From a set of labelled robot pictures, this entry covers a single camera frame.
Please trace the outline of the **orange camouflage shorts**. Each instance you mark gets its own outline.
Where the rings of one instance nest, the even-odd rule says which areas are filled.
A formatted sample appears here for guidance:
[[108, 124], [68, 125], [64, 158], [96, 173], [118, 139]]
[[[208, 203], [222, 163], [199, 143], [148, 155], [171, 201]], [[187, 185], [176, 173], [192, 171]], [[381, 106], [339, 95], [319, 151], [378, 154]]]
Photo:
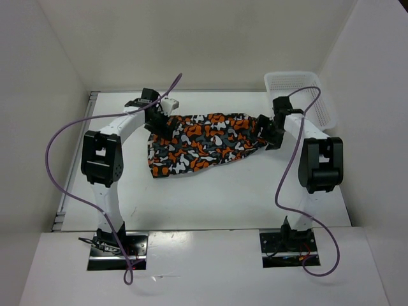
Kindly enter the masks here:
[[246, 158], [266, 147], [258, 119], [245, 113], [174, 115], [169, 140], [150, 134], [147, 163], [153, 178], [194, 173]]

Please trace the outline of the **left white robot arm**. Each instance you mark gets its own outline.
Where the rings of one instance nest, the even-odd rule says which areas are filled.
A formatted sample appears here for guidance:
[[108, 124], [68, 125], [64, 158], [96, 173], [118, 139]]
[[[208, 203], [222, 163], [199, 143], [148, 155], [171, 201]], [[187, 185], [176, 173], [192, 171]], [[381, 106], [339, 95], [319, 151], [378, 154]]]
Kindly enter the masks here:
[[153, 89], [143, 89], [139, 98], [125, 104], [121, 116], [98, 131], [84, 134], [81, 172], [92, 187], [95, 206], [101, 209], [94, 245], [114, 255], [126, 250], [126, 227], [118, 196], [118, 181], [124, 171], [122, 144], [141, 127], [170, 137], [175, 126], [170, 115], [178, 107], [178, 101], [162, 97]]

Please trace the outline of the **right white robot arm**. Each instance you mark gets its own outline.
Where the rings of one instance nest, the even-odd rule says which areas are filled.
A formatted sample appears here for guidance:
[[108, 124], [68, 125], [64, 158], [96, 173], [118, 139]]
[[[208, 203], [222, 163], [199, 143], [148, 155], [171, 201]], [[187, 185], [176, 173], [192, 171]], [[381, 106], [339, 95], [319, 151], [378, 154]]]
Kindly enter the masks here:
[[[296, 143], [288, 165], [284, 170], [274, 196], [275, 205], [287, 212], [296, 221], [285, 217], [280, 227], [278, 248], [293, 251], [307, 243], [312, 234], [312, 223], [316, 222], [316, 204], [323, 193], [330, 193], [343, 181], [344, 158], [343, 141], [339, 137], [330, 137], [318, 129], [306, 114], [305, 110], [293, 108], [289, 96], [279, 96], [272, 101], [273, 117], [258, 117], [257, 128], [261, 137], [267, 142], [267, 150], [281, 148], [285, 134], [295, 137]], [[296, 158], [298, 160], [297, 176], [305, 195], [299, 207], [291, 208], [279, 203], [279, 196], [284, 181]]]

